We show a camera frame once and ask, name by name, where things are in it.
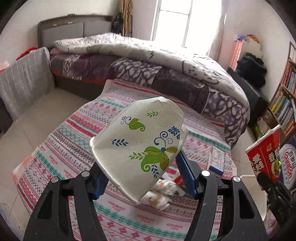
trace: red food package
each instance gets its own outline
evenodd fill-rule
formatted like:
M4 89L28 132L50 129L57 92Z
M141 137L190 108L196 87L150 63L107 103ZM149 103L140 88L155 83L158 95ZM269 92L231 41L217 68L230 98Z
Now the red food package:
M246 149L255 176L265 172L275 183L279 180L280 125L269 130L262 138Z

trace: silver screw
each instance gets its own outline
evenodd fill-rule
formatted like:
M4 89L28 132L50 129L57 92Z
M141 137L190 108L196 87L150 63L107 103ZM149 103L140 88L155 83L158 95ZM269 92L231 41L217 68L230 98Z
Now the silver screw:
M211 173L208 170L203 170L202 175L208 177Z
M52 183L56 183L58 180L59 180L58 177L53 177L53 178L51 179L51 182L52 182Z
M81 173L81 176L88 177L89 176L89 171L84 171L83 173Z
M240 178L239 178L238 176L233 177L233 180L234 180L235 182L237 182L237 183L240 182Z

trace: gray striped cloth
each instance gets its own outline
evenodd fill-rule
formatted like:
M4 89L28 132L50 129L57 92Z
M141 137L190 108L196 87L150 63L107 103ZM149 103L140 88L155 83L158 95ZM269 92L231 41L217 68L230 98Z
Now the gray striped cloth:
M0 97L13 121L53 88L46 47L32 51L0 74Z

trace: headboard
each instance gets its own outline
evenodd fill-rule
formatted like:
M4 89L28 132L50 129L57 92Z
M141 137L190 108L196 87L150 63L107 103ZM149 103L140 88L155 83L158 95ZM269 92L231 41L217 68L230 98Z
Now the headboard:
M53 47L53 41L111 32L112 16L68 15L38 23L38 48Z

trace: wall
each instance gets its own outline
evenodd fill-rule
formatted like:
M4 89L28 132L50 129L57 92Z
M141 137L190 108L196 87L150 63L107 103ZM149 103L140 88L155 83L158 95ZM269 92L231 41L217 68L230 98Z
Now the wall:
M0 63L13 63L31 47L37 47L38 22L75 14L116 15L119 0L28 0L11 17L0 35Z
M133 0L133 37L150 40L157 0Z
M235 34L254 34L260 41L263 61L267 67L262 92L271 100L283 74L292 35L275 10L264 0L230 0L219 64L227 63Z

